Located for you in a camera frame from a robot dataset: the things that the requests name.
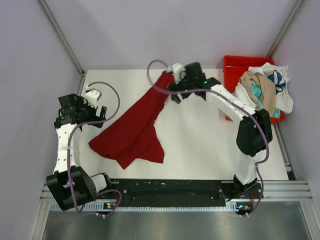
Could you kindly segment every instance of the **white tabletop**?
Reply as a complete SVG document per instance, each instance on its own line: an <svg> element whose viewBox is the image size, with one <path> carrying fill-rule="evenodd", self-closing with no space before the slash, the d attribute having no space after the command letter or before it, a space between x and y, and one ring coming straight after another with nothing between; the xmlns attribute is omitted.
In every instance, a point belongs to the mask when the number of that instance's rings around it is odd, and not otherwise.
<svg viewBox="0 0 320 240"><path fill-rule="evenodd" d="M150 72L155 82L163 70ZM222 69L204 69L207 78L215 77L223 83ZM225 119L213 104L192 94L176 104L169 97L155 122L157 137L164 150L164 162L134 160L122 169L112 159L99 156L88 142L116 121L151 87L145 69L89 70L84 85L104 81L118 91L121 99L118 114L102 128L83 126L80 139L80 163L89 176L106 172L111 178L232 180L238 168L240 151L236 145L238 126ZM106 117L117 107L117 97L102 84L94 85L102 91L99 104L107 107ZM272 126L273 140L269 144L270 157L260 165L264 180L288 180L278 139Z"/></svg>

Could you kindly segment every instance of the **red bin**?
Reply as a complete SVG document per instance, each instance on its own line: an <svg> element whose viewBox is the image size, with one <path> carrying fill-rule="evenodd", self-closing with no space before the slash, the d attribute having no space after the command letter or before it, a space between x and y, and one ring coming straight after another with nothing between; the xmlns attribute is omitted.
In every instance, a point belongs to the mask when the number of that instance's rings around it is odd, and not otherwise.
<svg viewBox="0 0 320 240"><path fill-rule="evenodd" d="M252 57L252 56L230 56L226 55L223 59L224 72L224 87L230 93L233 93L239 82L240 77L244 72L248 71L249 67L260 67L265 63L275 64L272 58ZM271 124L276 124L285 120L285 113L281 111L280 118L270 117Z"/></svg>

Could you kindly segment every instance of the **metal floor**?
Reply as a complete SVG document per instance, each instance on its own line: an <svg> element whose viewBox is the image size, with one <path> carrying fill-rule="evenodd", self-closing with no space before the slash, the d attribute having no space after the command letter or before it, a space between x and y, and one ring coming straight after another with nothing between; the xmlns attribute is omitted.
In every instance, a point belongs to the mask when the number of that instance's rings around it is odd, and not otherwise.
<svg viewBox="0 0 320 240"><path fill-rule="evenodd" d="M85 216L50 212L43 240L309 240L298 202L262 202L250 218L233 212L117 212Z"/></svg>

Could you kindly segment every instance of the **light purple wall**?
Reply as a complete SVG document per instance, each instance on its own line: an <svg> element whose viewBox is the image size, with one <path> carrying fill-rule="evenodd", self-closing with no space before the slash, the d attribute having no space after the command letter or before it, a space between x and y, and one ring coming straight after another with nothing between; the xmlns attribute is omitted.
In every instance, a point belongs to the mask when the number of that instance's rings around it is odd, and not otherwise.
<svg viewBox="0 0 320 240"><path fill-rule="evenodd" d="M265 56L296 0L47 0L84 69Z"/></svg>
<svg viewBox="0 0 320 240"><path fill-rule="evenodd" d="M0 5L0 239L27 239L55 165L57 97L80 77L35 0Z"/></svg>
<svg viewBox="0 0 320 240"><path fill-rule="evenodd" d="M289 66L293 112L281 124L297 173L308 180L320 210L320 1L308 0L274 55Z"/></svg>

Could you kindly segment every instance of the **red cloth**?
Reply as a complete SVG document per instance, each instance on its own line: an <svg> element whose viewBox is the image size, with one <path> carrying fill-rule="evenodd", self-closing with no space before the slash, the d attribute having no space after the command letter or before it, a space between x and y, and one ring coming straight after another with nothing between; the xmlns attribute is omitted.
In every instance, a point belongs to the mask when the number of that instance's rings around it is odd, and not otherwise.
<svg viewBox="0 0 320 240"><path fill-rule="evenodd" d="M165 71L156 86L166 89L174 81ZM165 153L157 138L155 120L164 108L168 95L150 88L117 121L89 142L90 148L125 169L135 159L163 163Z"/></svg>

